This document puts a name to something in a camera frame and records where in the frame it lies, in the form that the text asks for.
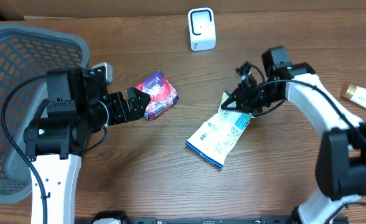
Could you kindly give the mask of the red purple pad pack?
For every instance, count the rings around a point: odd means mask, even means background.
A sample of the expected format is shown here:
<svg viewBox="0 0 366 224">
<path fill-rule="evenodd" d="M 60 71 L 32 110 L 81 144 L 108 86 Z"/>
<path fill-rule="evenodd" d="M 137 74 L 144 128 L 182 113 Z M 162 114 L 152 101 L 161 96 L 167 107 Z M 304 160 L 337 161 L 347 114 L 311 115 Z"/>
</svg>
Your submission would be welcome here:
<svg viewBox="0 0 366 224">
<path fill-rule="evenodd" d="M 151 98 L 144 113 L 148 120 L 155 120 L 160 117 L 179 100 L 177 90 L 169 83 L 160 70 L 157 70 L 138 83 L 135 88 L 147 93 Z"/>
</svg>

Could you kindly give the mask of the yellow snack bag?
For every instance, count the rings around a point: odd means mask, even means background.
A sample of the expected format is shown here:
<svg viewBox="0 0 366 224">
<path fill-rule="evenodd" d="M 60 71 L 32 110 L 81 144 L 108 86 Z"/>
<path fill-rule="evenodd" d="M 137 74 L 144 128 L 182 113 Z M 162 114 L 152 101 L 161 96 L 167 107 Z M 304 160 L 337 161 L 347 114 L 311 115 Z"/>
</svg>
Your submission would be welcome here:
<svg viewBox="0 0 366 224">
<path fill-rule="evenodd" d="M 235 147 L 252 116 L 248 113 L 219 109 L 186 140 L 188 148 L 219 169 Z"/>
</svg>

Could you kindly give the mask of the white tube gold cap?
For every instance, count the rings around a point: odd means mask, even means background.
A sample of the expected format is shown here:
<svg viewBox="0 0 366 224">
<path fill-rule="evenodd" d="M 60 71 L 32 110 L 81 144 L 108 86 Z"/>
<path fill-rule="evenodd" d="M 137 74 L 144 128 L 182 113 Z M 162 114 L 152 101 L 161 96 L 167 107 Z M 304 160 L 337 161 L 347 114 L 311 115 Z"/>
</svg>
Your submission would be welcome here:
<svg viewBox="0 0 366 224">
<path fill-rule="evenodd" d="M 341 96 L 366 109 L 366 88 L 349 84 L 343 88 Z"/>
</svg>

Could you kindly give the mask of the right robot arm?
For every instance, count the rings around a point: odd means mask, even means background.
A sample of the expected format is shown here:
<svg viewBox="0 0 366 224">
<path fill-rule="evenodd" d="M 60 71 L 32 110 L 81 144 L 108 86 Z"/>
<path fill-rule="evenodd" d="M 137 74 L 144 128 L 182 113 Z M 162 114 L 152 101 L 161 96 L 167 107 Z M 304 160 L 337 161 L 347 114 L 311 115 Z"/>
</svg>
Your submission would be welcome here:
<svg viewBox="0 0 366 224">
<path fill-rule="evenodd" d="M 251 74 L 253 64 L 236 69 L 241 81 L 221 105 L 254 117 L 288 101 L 309 120 L 321 137 L 315 178 L 317 188 L 291 215 L 268 217 L 270 223 L 345 223 L 341 211 L 366 196 L 366 123 L 345 109 L 323 86 L 306 62 L 294 64 L 283 46 L 261 56 L 261 83 Z"/>
</svg>

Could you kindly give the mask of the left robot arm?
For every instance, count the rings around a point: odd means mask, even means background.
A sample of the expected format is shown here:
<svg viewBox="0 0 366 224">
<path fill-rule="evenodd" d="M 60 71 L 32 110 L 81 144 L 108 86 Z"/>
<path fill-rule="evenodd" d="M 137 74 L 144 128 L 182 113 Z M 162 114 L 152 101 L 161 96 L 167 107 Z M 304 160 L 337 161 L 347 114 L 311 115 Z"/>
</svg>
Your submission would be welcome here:
<svg viewBox="0 0 366 224">
<path fill-rule="evenodd" d="M 46 116 L 24 130 L 26 156 L 39 174 L 32 178 L 32 223 L 73 223 L 82 157 L 93 133 L 141 119 L 151 97 L 128 88 L 108 93 L 105 68 L 73 68 L 46 73 Z"/>
</svg>

